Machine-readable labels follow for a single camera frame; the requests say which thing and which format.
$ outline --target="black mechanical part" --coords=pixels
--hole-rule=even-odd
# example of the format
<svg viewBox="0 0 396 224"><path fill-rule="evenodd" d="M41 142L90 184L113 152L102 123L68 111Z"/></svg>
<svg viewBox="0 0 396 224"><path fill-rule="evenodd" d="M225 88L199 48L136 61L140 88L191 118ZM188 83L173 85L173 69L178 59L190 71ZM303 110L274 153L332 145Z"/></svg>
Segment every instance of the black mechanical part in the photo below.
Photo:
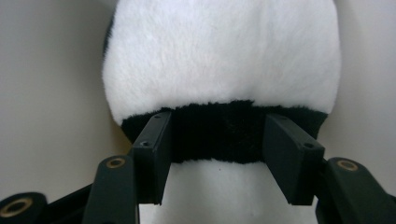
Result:
<svg viewBox="0 0 396 224"><path fill-rule="evenodd" d="M152 116L128 154L134 157L139 203L162 203L172 161L171 131L171 112Z"/></svg>
<svg viewBox="0 0 396 224"><path fill-rule="evenodd" d="M393 197L363 165L344 158L332 158L326 164L324 178L342 223L396 223Z"/></svg>
<svg viewBox="0 0 396 224"><path fill-rule="evenodd" d="M50 203L48 211L52 224L81 223L85 205L90 196L92 185L76 190L75 192Z"/></svg>
<svg viewBox="0 0 396 224"><path fill-rule="evenodd" d="M138 224L139 207L134 184L134 161L114 156L102 161L88 203L83 224Z"/></svg>
<svg viewBox="0 0 396 224"><path fill-rule="evenodd" d="M290 119L270 114L262 152L288 203L311 205L324 147Z"/></svg>
<svg viewBox="0 0 396 224"><path fill-rule="evenodd" d="M41 193L15 194L0 202L0 223L41 224L48 223L47 199Z"/></svg>

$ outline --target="fuzzy fabric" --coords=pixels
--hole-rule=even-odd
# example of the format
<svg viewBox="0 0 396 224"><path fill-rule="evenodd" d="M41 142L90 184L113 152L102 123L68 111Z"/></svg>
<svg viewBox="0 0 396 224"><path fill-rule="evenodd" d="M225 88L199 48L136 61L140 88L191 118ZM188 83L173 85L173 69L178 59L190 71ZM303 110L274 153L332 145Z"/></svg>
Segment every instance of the fuzzy fabric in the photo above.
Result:
<svg viewBox="0 0 396 224"><path fill-rule="evenodd" d="M103 80L121 125L235 100L330 113L339 70L331 0L120 0Z"/></svg>

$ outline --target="metal screw hole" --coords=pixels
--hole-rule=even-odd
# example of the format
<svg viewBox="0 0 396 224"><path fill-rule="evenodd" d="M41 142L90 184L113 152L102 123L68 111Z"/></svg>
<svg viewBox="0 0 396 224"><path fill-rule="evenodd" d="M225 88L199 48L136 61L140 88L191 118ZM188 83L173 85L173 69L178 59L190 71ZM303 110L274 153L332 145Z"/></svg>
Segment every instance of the metal screw hole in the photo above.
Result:
<svg viewBox="0 0 396 224"><path fill-rule="evenodd" d="M121 167L124 163L125 163L125 159L123 159L123 158L116 158L116 159L113 159L113 160L111 160L111 161L108 161L108 162L106 163L106 166L107 166L108 168L114 169L114 168L119 168L119 167Z"/></svg>
<svg viewBox="0 0 396 224"><path fill-rule="evenodd" d="M15 217L33 204L31 198L21 198L7 204L0 210L0 217Z"/></svg>
<svg viewBox="0 0 396 224"><path fill-rule="evenodd" d="M148 141L143 141L143 142L140 143L140 146L148 147L149 146L149 142Z"/></svg>

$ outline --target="black plastic bracket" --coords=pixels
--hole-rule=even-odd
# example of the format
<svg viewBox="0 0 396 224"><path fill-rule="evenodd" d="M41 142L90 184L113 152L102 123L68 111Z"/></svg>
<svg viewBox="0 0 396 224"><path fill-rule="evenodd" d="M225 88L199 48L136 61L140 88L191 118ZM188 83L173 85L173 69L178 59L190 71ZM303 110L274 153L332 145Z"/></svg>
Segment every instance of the black plastic bracket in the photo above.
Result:
<svg viewBox="0 0 396 224"><path fill-rule="evenodd" d="M393 197L382 189L363 165L349 159L332 158L327 161L323 178L332 198L332 205L323 205L339 213L342 222L337 223L396 223ZM320 209L317 208L319 217L322 215ZM326 220L323 223L331 223L328 218L319 217L318 221L323 219Z"/></svg>
<svg viewBox="0 0 396 224"><path fill-rule="evenodd" d="M137 200L161 203L172 160L171 112L151 117L134 141L129 156L134 157Z"/></svg>
<svg viewBox="0 0 396 224"><path fill-rule="evenodd" d="M292 120L267 115L262 152L288 203L311 205L324 147Z"/></svg>
<svg viewBox="0 0 396 224"><path fill-rule="evenodd" d="M134 183L133 158L114 156L102 161L92 184L82 223L139 223Z"/></svg>

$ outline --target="stuffed panda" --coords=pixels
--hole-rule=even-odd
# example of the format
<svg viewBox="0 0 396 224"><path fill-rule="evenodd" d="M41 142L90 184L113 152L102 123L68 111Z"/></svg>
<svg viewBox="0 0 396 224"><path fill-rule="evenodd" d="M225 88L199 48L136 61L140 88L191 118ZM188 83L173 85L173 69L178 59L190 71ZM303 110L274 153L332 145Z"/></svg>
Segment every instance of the stuffed panda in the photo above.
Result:
<svg viewBox="0 0 396 224"><path fill-rule="evenodd" d="M141 222L313 222L276 187L263 127L277 113L316 138L340 66L332 0L120 0L103 68L112 116L133 142L172 111L163 205L141 206Z"/></svg>

